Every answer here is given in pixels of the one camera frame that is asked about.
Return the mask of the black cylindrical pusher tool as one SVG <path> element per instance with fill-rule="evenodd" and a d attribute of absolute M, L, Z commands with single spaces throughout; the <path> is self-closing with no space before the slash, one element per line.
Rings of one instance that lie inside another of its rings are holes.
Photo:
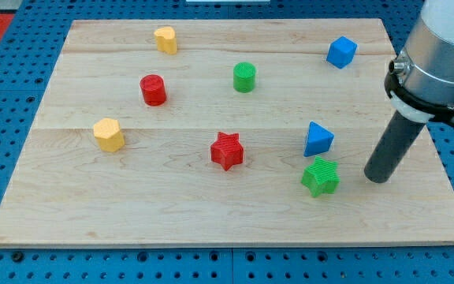
<path fill-rule="evenodd" d="M 375 183 L 387 182 L 424 126 L 396 111 L 364 167 L 365 176 Z"/>

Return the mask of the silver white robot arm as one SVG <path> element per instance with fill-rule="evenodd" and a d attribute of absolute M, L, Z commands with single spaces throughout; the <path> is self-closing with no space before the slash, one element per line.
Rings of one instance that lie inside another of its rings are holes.
<path fill-rule="evenodd" d="M 427 123 L 454 128 L 453 0 L 424 3 L 384 87 L 395 112 L 364 167 L 376 183 L 389 180 Z"/>

